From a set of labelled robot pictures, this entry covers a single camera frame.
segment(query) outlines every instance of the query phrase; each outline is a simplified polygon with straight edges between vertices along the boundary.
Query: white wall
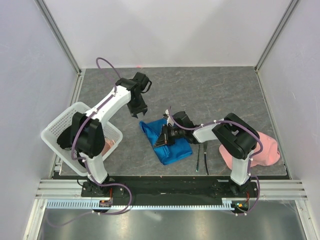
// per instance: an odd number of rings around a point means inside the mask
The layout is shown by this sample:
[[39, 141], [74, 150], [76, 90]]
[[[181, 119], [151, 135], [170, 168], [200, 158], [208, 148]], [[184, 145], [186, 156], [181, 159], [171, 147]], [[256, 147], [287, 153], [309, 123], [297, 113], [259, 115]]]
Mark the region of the white wall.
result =
[[0, 239], [20, 240], [53, 152], [41, 131], [71, 98], [76, 73], [33, 0], [0, 7]]
[[320, 2], [300, 1], [260, 71], [289, 171], [320, 224]]
[[290, 0], [45, 0], [81, 68], [254, 66]]

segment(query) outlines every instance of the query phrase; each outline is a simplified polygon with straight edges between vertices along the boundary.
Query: white cable tray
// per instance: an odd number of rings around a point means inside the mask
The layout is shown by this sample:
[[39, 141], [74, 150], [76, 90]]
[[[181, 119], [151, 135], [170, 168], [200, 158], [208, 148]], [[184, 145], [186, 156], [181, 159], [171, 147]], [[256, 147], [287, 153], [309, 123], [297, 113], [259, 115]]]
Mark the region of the white cable tray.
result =
[[[110, 207], [99, 207], [100, 200], [91, 200], [91, 199], [48, 199], [47, 201], [47, 209], [95, 209], [95, 210], [121, 210], [126, 206], [117, 205]], [[222, 205], [171, 205], [171, 206], [130, 206], [128, 209], [130, 210], [234, 210], [231, 207], [232, 201], [230, 200], [222, 200]]]

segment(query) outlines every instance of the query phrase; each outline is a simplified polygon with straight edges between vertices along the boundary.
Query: black mounting plate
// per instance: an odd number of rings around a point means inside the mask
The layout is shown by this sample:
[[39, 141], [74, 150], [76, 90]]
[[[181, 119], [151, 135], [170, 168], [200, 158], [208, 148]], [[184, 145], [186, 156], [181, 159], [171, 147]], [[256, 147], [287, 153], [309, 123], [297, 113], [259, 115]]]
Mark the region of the black mounting plate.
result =
[[[132, 192], [133, 206], [198, 206], [220, 205], [222, 198], [255, 198], [258, 187], [249, 182], [237, 195], [231, 190], [230, 177], [222, 176], [113, 176], [115, 183], [126, 185]], [[91, 198], [109, 197], [83, 183], [81, 196]], [[119, 186], [112, 188], [113, 205], [127, 205], [129, 193]]]

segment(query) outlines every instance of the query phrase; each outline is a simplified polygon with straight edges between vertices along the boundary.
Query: pink object in basket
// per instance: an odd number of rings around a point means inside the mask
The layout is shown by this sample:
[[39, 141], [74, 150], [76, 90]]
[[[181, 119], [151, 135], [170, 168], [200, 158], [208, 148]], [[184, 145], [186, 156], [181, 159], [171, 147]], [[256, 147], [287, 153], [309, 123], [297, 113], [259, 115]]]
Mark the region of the pink object in basket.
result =
[[[253, 161], [251, 162], [251, 167], [256, 165], [261, 166], [270, 166], [275, 164], [280, 159], [280, 153], [278, 151], [278, 143], [272, 137], [265, 135], [262, 132], [259, 132], [260, 140], [263, 144], [263, 151], [259, 154], [253, 156]], [[254, 152], [260, 150], [260, 145], [257, 143]], [[223, 145], [220, 145], [219, 151], [228, 166], [229, 169], [232, 169], [232, 156]]]

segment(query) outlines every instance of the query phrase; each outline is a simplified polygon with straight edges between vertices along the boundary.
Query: gray marble surface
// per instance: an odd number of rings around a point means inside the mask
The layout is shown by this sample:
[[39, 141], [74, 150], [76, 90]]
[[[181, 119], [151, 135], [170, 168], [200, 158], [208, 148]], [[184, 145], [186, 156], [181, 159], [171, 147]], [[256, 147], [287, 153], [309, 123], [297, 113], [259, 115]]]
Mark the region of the gray marble surface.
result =
[[[116, 78], [112, 69], [110, 77]], [[200, 154], [199, 172], [196, 172], [198, 145], [192, 145], [193, 154], [178, 162], [162, 165], [147, 137], [139, 127], [158, 120], [169, 106], [172, 112], [185, 111], [195, 123], [219, 120], [235, 113], [254, 129], [275, 137], [267, 108], [253, 67], [159, 67], [120, 68], [124, 78], [132, 78], [139, 71], [153, 82], [143, 95], [148, 112], [139, 119], [130, 116], [127, 106], [122, 107], [110, 122], [123, 133], [117, 149], [104, 161], [110, 175], [205, 175], [203, 153]], [[90, 107], [96, 105], [112, 89], [112, 83], [98, 69], [85, 72], [79, 101]], [[211, 175], [229, 175], [231, 171], [219, 153], [220, 143], [210, 141], [207, 147]], [[255, 166], [255, 175], [286, 175], [284, 161], [272, 166]], [[65, 163], [61, 175], [76, 175]]]

